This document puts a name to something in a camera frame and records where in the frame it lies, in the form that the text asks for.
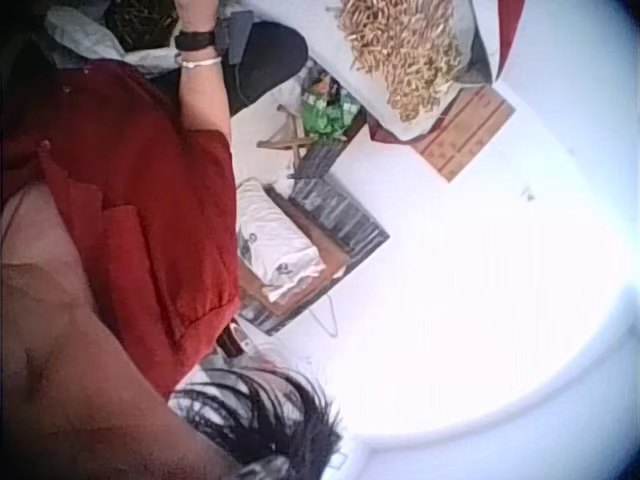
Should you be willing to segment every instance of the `red top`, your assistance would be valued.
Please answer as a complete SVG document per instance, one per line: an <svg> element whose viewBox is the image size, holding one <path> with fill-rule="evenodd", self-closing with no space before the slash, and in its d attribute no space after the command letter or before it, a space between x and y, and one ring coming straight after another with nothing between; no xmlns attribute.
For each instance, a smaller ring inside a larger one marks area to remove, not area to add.
<svg viewBox="0 0 640 480"><path fill-rule="evenodd" d="M113 61L58 71L8 103L3 206L28 183L47 184L101 318L168 396L239 303L227 140L184 131L160 94Z"/></svg>

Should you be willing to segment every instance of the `white bag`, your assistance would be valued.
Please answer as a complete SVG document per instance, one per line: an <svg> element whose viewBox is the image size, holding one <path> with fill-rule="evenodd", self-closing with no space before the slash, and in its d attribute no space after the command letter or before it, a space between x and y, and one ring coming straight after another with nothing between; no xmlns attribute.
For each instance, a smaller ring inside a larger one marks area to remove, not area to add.
<svg viewBox="0 0 640 480"><path fill-rule="evenodd" d="M51 7L45 28L58 43L90 59L110 58L134 65L143 75L153 77L178 68L174 37L180 30L176 25L166 48L125 52L118 39L99 23L71 7Z"/></svg>
<svg viewBox="0 0 640 480"><path fill-rule="evenodd" d="M316 246L257 180L249 179L238 187L237 201L239 254L265 284L263 292L269 301L275 302L326 268Z"/></svg>

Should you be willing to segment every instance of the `bangle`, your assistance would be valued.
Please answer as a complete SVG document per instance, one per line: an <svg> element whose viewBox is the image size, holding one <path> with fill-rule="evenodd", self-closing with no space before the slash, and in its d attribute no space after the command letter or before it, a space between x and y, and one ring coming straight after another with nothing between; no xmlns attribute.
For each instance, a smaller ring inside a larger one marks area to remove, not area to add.
<svg viewBox="0 0 640 480"><path fill-rule="evenodd" d="M180 53L176 54L176 63L182 68L208 67L209 65L217 65L221 62L222 57L220 56L209 58L207 60L199 60L197 62L187 62L186 60L182 60L182 55Z"/></svg>

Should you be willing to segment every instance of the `watch strap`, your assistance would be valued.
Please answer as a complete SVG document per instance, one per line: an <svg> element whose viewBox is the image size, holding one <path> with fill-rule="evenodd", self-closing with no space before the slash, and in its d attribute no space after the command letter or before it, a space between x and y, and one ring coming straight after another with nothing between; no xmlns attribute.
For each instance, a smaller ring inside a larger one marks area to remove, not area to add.
<svg viewBox="0 0 640 480"><path fill-rule="evenodd" d="M216 44L215 30L209 32L185 32L176 35L176 48L181 52L197 52Z"/></svg>

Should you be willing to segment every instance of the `white wall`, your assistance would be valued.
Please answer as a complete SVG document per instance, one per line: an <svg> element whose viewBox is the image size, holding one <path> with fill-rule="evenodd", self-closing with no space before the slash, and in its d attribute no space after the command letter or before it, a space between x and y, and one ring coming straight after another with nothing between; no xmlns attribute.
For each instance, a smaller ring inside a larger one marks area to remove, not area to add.
<svg viewBox="0 0 640 480"><path fill-rule="evenodd" d="M545 403L440 443L374 451L358 480L608 480L639 442L638 339Z"/></svg>
<svg viewBox="0 0 640 480"><path fill-rule="evenodd" d="M638 36L618 2L527 0L501 80L574 154L637 245Z"/></svg>

